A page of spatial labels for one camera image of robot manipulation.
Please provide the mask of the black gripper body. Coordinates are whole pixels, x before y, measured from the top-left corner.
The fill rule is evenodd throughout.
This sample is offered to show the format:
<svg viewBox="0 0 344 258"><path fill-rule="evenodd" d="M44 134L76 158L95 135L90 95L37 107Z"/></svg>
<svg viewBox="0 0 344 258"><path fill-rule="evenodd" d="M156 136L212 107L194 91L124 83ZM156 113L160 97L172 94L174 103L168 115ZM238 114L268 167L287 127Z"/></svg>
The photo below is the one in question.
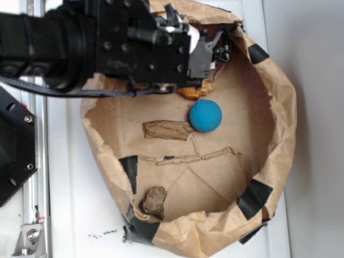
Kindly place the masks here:
<svg viewBox="0 0 344 258"><path fill-rule="evenodd" d="M173 92L200 88L218 63L230 60L225 30L209 40L207 30L185 23L170 4L157 14L143 1L99 1L96 17L96 70L108 77Z"/></svg>

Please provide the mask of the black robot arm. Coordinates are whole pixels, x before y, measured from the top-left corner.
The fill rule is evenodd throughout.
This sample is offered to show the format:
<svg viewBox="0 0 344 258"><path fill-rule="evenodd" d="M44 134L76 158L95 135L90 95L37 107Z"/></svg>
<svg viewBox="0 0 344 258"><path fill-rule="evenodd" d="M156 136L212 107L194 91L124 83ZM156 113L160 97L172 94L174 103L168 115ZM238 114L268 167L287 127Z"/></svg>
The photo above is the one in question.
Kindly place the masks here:
<svg viewBox="0 0 344 258"><path fill-rule="evenodd" d="M183 22L170 5L64 1L43 17L1 14L1 81L51 97L135 97L200 88L230 60L224 29Z"/></svg>

